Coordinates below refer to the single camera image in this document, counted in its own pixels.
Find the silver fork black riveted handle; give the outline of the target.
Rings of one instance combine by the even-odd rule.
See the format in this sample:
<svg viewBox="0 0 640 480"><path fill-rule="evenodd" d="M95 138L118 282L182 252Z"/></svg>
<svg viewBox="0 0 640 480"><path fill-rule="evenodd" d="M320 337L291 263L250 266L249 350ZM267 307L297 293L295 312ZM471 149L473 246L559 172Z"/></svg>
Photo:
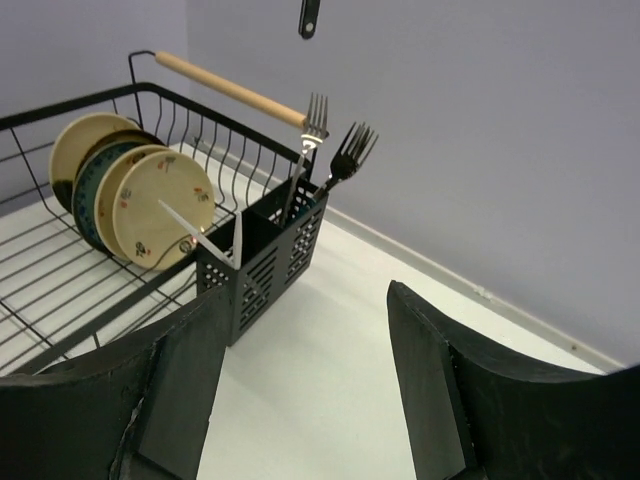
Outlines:
<svg viewBox="0 0 640 480"><path fill-rule="evenodd" d="M301 1L298 33L304 40L309 40L315 35L320 4L320 0Z"/></svg>

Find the all silver fork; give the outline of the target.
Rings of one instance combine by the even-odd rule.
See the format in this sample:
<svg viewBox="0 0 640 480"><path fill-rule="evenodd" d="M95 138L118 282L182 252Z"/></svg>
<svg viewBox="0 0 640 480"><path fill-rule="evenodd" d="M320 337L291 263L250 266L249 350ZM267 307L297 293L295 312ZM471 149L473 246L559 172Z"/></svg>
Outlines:
<svg viewBox="0 0 640 480"><path fill-rule="evenodd" d="M297 182L302 173L304 162L307 155L322 145L328 136L328 97L322 94L312 93L309 101L309 107L306 119L303 122L303 131L301 134L301 151L291 182L289 190L284 202L281 216L280 226L284 227L289 215L291 203L293 201Z"/></svg>

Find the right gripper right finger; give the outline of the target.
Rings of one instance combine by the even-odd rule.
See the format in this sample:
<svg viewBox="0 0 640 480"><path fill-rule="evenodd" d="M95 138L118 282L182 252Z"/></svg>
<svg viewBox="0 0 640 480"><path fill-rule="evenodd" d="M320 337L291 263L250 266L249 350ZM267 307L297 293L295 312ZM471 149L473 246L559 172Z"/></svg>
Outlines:
<svg viewBox="0 0 640 480"><path fill-rule="evenodd" d="M388 325L420 479L635 479L639 370L598 375L512 350L405 284Z"/></svg>

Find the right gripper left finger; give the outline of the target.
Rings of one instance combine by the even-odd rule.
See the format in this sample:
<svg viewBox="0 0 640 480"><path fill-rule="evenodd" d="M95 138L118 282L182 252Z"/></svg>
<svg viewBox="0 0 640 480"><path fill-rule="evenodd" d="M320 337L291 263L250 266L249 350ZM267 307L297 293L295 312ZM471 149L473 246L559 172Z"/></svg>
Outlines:
<svg viewBox="0 0 640 480"><path fill-rule="evenodd" d="M2 478L196 478L230 317L218 287L99 349L2 377Z"/></svg>

